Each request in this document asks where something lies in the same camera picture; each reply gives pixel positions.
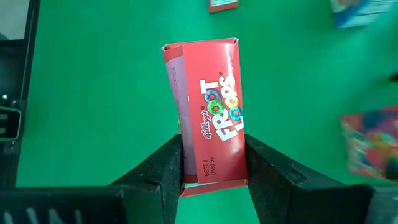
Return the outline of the green table mat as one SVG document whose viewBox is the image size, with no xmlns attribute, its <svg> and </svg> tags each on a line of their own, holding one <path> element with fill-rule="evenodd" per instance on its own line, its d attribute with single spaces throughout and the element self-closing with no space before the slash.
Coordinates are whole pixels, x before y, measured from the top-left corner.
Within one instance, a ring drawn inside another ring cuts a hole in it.
<svg viewBox="0 0 398 224">
<path fill-rule="evenodd" d="M 398 4 L 339 29 L 329 0 L 42 0 L 20 187 L 107 185 L 177 134 L 162 47 L 239 40 L 244 130 L 344 184 L 340 118 L 398 105 Z"/>
</svg>

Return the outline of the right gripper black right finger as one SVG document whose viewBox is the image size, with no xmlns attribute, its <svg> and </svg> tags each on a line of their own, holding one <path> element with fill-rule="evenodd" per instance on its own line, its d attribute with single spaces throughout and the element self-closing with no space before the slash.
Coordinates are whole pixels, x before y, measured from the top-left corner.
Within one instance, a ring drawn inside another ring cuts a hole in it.
<svg viewBox="0 0 398 224">
<path fill-rule="evenodd" d="M 346 185 L 245 136 L 248 189 L 260 224 L 363 224 L 374 193 Z"/>
</svg>

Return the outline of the red Froot Loops cereal box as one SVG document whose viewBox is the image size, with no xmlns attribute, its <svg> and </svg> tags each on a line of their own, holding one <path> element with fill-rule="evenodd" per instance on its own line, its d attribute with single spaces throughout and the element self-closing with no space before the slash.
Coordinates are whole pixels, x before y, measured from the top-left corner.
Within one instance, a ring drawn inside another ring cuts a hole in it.
<svg viewBox="0 0 398 224">
<path fill-rule="evenodd" d="M 166 44 L 162 51 L 182 135 L 180 195 L 244 187 L 249 177 L 238 39 Z"/>
<path fill-rule="evenodd" d="M 239 0 L 208 0 L 209 13 L 220 12 L 238 7 Z"/>
<path fill-rule="evenodd" d="M 398 106 L 340 119 L 351 172 L 398 182 Z"/>
</svg>

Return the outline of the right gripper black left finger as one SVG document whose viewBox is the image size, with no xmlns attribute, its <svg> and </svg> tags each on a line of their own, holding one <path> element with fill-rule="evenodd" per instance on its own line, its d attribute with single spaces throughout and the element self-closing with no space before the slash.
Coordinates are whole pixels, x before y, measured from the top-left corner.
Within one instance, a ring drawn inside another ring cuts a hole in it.
<svg viewBox="0 0 398 224">
<path fill-rule="evenodd" d="M 182 176 L 178 134 L 107 186 L 0 190 L 0 224 L 174 224 Z"/>
</svg>

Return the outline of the blue Rice Krispies cereal box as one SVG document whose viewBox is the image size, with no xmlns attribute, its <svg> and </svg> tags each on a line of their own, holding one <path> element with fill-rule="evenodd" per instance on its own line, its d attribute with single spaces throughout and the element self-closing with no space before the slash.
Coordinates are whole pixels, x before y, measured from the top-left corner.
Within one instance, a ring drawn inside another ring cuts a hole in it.
<svg viewBox="0 0 398 224">
<path fill-rule="evenodd" d="M 365 26 L 398 5 L 398 0 L 328 0 L 340 29 Z"/>
</svg>

